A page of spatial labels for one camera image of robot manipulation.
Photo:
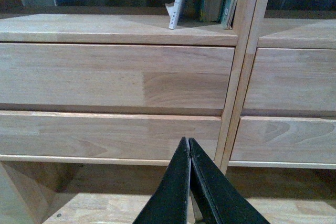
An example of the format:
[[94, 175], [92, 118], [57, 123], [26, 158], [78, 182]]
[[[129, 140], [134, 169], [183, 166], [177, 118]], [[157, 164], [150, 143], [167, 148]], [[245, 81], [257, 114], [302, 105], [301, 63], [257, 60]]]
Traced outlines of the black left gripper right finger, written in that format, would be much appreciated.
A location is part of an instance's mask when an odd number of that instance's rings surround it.
[[268, 223], [229, 182], [195, 139], [191, 152], [191, 192], [200, 217], [196, 223]]

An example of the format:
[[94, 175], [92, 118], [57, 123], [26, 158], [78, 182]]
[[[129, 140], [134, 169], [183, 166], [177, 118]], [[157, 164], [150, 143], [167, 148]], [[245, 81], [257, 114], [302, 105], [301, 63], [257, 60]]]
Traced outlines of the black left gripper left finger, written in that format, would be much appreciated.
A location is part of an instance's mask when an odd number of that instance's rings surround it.
[[190, 145], [183, 137], [157, 190], [134, 223], [187, 223], [190, 179]]

